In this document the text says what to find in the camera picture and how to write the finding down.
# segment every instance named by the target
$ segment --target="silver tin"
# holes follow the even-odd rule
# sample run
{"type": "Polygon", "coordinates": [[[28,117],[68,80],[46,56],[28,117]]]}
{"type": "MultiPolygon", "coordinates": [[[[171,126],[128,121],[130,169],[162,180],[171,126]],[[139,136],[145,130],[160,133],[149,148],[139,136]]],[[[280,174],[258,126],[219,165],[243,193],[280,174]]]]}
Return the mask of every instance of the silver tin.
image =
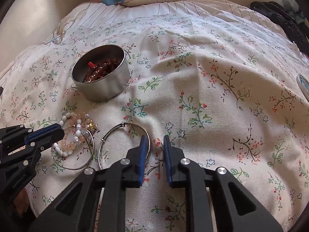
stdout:
{"type": "Polygon", "coordinates": [[[92,102],[103,102],[118,96],[126,89],[131,80],[125,51],[120,46],[113,44],[99,46],[83,55],[73,66],[71,76],[85,98],[92,102]],[[118,58],[122,61],[114,71],[105,77],[83,83],[89,67],[88,63],[95,63],[102,58],[118,58]]]}

